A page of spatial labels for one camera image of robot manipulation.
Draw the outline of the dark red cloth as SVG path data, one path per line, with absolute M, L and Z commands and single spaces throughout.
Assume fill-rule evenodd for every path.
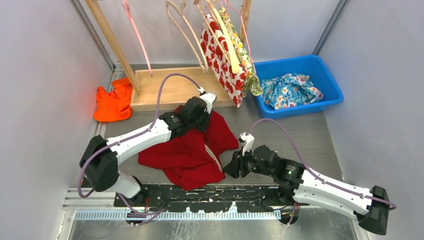
M 185 191 L 225 179 L 215 161 L 207 154 L 206 144 L 216 155 L 239 147 L 238 140 L 223 116 L 213 111 L 205 132 L 189 130 L 185 135 L 139 152 L 140 165 L 162 170 L 171 183 Z

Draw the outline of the lemon print skirt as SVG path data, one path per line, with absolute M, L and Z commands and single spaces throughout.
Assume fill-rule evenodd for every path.
M 246 96 L 248 90 L 254 96 L 262 95 L 263 89 L 261 87 L 260 80 L 256 74 L 256 69 L 253 65 L 252 58 L 248 54 L 246 48 L 244 47 L 244 44 L 238 36 L 237 31 L 230 19 L 230 16 L 228 15 L 224 7 L 221 7 L 218 12 L 228 30 L 229 37 L 232 41 L 232 45 L 234 46 L 235 53 L 241 63 L 242 69 L 246 73 L 246 77 L 244 79 L 244 86 L 242 88 L 243 96 Z

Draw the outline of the red poppy print cloth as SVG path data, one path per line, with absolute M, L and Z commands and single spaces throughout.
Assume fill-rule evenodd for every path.
M 243 101 L 243 88 L 247 72 L 241 66 L 238 72 L 233 73 L 231 62 L 227 60 L 223 52 L 223 49 L 228 50 L 223 31 L 210 14 L 207 14 L 205 19 L 199 41 L 207 66 L 212 70 L 233 103 L 240 107 Z

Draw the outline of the thin pink wire hanger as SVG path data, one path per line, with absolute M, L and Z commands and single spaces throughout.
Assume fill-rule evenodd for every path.
M 252 58 L 251 46 L 250 46 L 250 42 L 249 42 L 249 38 L 248 38 L 248 34 L 247 34 L 247 28 L 248 28 L 248 23 L 249 23 L 252 1 L 251 0 L 243 0 L 239 10 L 237 10 L 230 3 L 229 0 L 225 0 L 224 2 L 225 2 L 225 8 L 226 9 L 228 7 L 230 7 L 240 16 L 241 29 L 240 29 L 239 39 L 243 42 L 243 44 L 246 45 L 247 53 L 248 53 L 248 56 L 250 57 L 250 60 L 252 61 L 253 69 L 256 70 L 255 65 L 254 65 L 254 61 L 253 61 L 253 58 Z

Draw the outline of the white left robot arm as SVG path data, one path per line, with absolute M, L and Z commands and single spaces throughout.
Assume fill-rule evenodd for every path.
M 93 137 L 80 160 L 81 177 L 86 177 L 96 192 L 112 190 L 125 196 L 133 206 L 146 200 L 142 184 L 133 176 L 119 171 L 129 157 L 152 146 L 185 135 L 192 129 L 205 131 L 217 96 L 206 92 L 190 98 L 178 112 L 161 114 L 146 126 L 129 133 L 104 139 Z

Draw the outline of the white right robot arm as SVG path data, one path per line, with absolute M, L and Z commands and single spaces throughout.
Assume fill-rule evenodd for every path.
M 390 206 L 385 188 L 358 187 L 322 175 L 302 163 L 283 158 L 261 145 L 253 151 L 235 151 L 223 168 L 231 177 L 244 178 L 249 173 L 271 177 L 278 190 L 270 196 L 283 205 L 319 206 L 356 219 L 364 230 L 386 235 Z

